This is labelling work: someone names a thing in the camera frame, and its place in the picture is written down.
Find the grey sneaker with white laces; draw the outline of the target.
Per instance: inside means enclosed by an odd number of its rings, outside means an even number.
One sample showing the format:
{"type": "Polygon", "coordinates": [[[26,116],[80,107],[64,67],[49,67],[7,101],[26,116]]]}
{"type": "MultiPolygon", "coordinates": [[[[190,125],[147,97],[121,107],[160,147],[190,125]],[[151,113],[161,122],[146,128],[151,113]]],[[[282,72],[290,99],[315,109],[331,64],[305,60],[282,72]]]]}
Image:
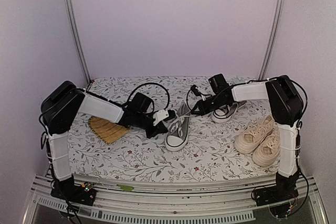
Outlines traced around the grey sneaker with white laces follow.
{"type": "Polygon", "coordinates": [[[185,147],[188,142],[190,118],[191,110],[183,102],[177,110],[176,118],[168,128],[165,138],[165,147],[168,151],[177,152],[185,147]]]}

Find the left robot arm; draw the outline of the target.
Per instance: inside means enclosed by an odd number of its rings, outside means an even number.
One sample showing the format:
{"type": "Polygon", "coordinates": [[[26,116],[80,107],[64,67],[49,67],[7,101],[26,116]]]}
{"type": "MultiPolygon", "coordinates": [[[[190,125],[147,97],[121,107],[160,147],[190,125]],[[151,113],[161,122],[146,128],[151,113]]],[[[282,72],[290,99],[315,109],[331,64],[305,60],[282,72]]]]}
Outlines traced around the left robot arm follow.
{"type": "Polygon", "coordinates": [[[148,112],[152,100],[136,93],[131,101],[119,104],[85,89],[72,82],[63,82],[41,104],[39,120],[47,134],[54,176],[58,181],[57,190],[67,200],[78,195],[78,188],[67,179],[72,177],[69,164],[68,134],[77,114],[95,116],[124,127],[145,130],[146,137],[152,138],[168,132],[163,123],[169,117],[167,110],[148,112]]]}

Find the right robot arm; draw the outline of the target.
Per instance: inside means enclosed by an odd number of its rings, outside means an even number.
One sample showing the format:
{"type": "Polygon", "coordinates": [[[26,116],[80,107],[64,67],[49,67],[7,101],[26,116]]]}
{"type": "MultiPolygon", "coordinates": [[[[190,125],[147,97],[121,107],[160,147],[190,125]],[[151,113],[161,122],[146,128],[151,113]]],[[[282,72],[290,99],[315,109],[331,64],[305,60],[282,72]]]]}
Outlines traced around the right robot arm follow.
{"type": "Polygon", "coordinates": [[[280,136],[280,163],[277,176],[293,178],[299,172],[297,159],[300,152],[299,131],[301,118],[307,108],[296,87],[299,86],[287,75],[267,80],[250,80],[229,85],[222,74],[209,79],[214,94],[196,102],[193,115],[206,115],[225,105],[250,100],[267,100],[271,116],[280,136]]]}

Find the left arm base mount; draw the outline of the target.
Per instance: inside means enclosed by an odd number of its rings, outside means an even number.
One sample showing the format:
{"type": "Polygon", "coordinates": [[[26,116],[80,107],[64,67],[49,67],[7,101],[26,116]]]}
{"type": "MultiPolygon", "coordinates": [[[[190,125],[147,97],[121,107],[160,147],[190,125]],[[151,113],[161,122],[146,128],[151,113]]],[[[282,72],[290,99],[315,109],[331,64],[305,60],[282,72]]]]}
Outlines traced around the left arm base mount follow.
{"type": "Polygon", "coordinates": [[[54,181],[50,195],[54,198],[68,200],[69,202],[78,203],[81,205],[93,206],[97,191],[93,188],[91,182],[84,182],[80,185],[75,185],[73,178],[54,181]]]}

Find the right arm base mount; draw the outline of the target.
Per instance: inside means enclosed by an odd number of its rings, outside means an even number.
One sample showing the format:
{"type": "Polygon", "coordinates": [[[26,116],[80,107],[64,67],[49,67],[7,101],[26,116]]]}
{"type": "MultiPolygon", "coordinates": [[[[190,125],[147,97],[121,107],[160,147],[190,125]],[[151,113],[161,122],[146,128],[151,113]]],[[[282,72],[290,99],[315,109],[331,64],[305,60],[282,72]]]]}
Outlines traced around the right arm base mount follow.
{"type": "Polygon", "coordinates": [[[296,177],[283,177],[276,174],[276,184],[274,186],[261,186],[251,192],[251,198],[257,206],[270,205],[285,200],[296,199],[298,191],[296,187],[296,177]]]}

